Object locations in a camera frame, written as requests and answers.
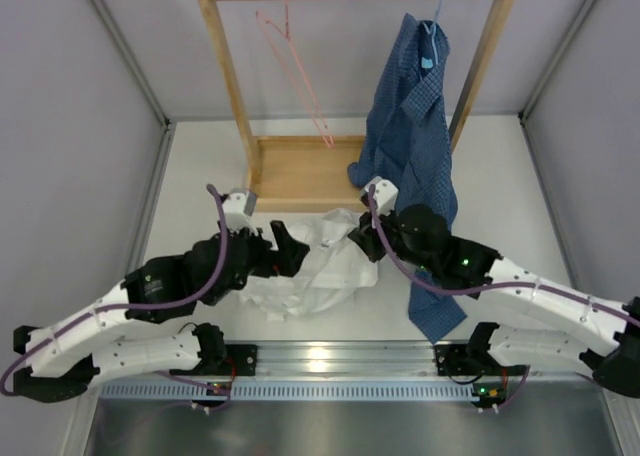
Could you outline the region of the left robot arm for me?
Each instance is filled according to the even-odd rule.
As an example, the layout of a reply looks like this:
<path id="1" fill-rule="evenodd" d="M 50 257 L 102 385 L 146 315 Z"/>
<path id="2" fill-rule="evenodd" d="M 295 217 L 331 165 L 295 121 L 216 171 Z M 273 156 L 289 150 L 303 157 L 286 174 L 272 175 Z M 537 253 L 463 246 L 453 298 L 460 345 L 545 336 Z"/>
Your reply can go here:
<path id="1" fill-rule="evenodd" d="M 110 380 L 162 372 L 209 376 L 228 363 L 222 331 L 211 323 L 170 335 L 198 304 L 216 305 L 251 276 L 293 277 L 310 252 L 281 221 L 274 241 L 248 228 L 219 233 L 182 255 L 157 257 L 126 275 L 105 296 L 46 328 L 15 329 L 20 358 L 1 378 L 5 396 L 41 403 L 75 398 Z"/>

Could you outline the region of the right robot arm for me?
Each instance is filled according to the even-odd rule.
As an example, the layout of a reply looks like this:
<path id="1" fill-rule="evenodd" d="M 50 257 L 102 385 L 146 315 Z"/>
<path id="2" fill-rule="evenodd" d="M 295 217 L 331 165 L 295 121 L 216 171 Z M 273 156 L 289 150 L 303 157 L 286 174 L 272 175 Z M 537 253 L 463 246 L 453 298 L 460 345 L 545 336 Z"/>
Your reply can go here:
<path id="1" fill-rule="evenodd" d="M 451 234 L 424 205 L 378 216 L 364 213 L 349 239 L 372 262 L 396 257 L 427 270 L 445 295 L 504 306 L 543 330 L 480 322 L 465 348 L 468 366 L 546 366 L 592 379 L 622 396 L 639 396 L 639 301 L 605 301 L 541 278 L 497 250 Z"/>

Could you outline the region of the white shirt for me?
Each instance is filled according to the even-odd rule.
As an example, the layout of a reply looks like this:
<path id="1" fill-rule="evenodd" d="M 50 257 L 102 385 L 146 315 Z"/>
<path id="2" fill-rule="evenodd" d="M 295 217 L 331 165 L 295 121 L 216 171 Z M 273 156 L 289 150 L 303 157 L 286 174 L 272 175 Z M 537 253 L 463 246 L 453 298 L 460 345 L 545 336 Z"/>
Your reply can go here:
<path id="1" fill-rule="evenodd" d="M 378 265 L 348 238 L 358 222 L 358 213 L 334 209 L 288 225 L 293 238 L 310 247 L 300 271 L 293 277 L 251 276 L 238 292 L 240 301 L 258 307 L 270 320 L 283 321 L 326 311 L 357 290 L 375 286 Z"/>

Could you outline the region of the pink wire hanger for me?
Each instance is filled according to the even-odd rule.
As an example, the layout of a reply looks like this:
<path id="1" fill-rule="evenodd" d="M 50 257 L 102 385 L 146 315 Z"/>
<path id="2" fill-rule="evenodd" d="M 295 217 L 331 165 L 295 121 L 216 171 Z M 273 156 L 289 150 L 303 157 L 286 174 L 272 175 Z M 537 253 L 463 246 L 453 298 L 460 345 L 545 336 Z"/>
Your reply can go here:
<path id="1" fill-rule="evenodd" d="M 321 137 L 323 144 L 327 148 L 332 149 L 335 146 L 334 135 L 329 128 L 327 119 L 322 113 L 311 80 L 305 71 L 293 41 L 290 26 L 289 0 L 282 1 L 284 4 L 284 23 L 282 25 L 278 25 L 272 18 L 260 10 L 255 12 L 256 21 L 282 71 L 293 87 L 300 103 L 306 110 L 310 121 Z"/>

